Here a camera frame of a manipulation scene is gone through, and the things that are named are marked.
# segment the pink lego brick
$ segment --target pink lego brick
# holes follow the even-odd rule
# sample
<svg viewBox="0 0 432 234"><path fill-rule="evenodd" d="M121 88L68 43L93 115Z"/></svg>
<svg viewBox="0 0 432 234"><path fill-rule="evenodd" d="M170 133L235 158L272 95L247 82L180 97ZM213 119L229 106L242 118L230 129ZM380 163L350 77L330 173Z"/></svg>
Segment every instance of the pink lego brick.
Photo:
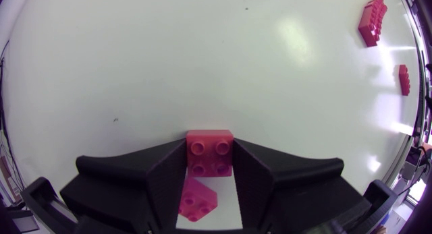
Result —
<svg viewBox="0 0 432 234"><path fill-rule="evenodd" d="M229 130L190 130L186 134L188 176L231 176L233 141Z"/></svg>
<svg viewBox="0 0 432 234"><path fill-rule="evenodd" d="M387 12L387 6L384 5L384 0L369 1L364 7L358 31L363 37L366 46L377 46L379 35L381 35L381 26L383 18Z"/></svg>
<svg viewBox="0 0 432 234"><path fill-rule="evenodd" d="M188 177L184 181L182 199L178 213L189 221L196 222L217 207L217 193Z"/></svg>
<svg viewBox="0 0 432 234"><path fill-rule="evenodd" d="M402 95L408 96L410 94L410 77L408 75L408 68L406 65L399 65L399 81L402 89Z"/></svg>

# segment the black cable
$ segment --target black cable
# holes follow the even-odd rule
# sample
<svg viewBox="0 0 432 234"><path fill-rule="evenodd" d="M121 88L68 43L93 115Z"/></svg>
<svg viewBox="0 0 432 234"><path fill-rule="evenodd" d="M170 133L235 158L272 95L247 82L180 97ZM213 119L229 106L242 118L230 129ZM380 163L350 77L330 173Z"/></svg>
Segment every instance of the black cable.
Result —
<svg viewBox="0 0 432 234"><path fill-rule="evenodd" d="M3 54L4 54L5 50L6 50L7 44L9 44L9 41L7 41L6 44L5 44L5 46L3 47L3 51L1 52L0 59L3 58Z"/></svg>
<svg viewBox="0 0 432 234"><path fill-rule="evenodd" d="M410 190L411 187L414 186L414 184L416 184L416 183L420 180L421 175L423 175L423 173L425 173L425 172L423 171L423 172L420 174L420 176L417 178L417 180L416 180L416 181L413 181L413 182L411 183L410 187L408 187L408 188L405 189L404 191L400 192L400 193L398 194L398 196L401 196L403 193L405 193L405 192L407 192L408 190Z"/></svg>

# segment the stacked lego bricks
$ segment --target stacked lego bricks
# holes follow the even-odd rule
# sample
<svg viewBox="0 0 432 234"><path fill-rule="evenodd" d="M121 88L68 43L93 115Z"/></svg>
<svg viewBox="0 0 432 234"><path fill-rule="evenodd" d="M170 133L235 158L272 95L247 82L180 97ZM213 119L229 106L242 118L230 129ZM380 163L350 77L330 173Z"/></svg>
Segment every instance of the stacked lego bricks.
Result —
<svg viewBox="0 0 432 234"><path fill-rule="evenodd" d="M188 176L184 182L179 214L196 222L217 207L217 193L194 177L232 175L232 144L229 130L191 130L186 134Z"/></svg>
<svg viewBox="0 0 432 234"><path fill-rule="evenodd" d="M408 68L406 65L399 65L399 81L402 89L402 95L408 96L410 94L410 76L408 75Z"/></svg>
<svg viewBox="0 0 432 234"><path fill-rule="evenodd" d="M369 1L364 7L358 31L360 31L366 46L377 46L386 11L387 6L384 4L384 0Z"/></svg>

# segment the white tabletop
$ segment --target white tabletop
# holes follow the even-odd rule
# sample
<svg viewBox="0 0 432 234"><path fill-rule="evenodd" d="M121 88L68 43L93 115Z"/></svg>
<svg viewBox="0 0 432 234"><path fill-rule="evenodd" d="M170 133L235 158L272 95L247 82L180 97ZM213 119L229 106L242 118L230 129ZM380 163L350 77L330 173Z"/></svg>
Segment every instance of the white tabletop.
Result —
<svg viewBox="0 0 432 234"><path fill-rule="evenodd" d="M339 157L342 176L363 194L389 169L401 132L412 132L419 95L401 0L384 0L372 48L357 30L368 1L28 0L10 38L4 92L24 179L45 176L58 191L77 173L77 156L230 129L298 156ZM409 96L399 64L409 69ZM204 182L218 191L218 209L178 225L241 227L232 179ZM227 224L209 224L215 219Z"/></svg>

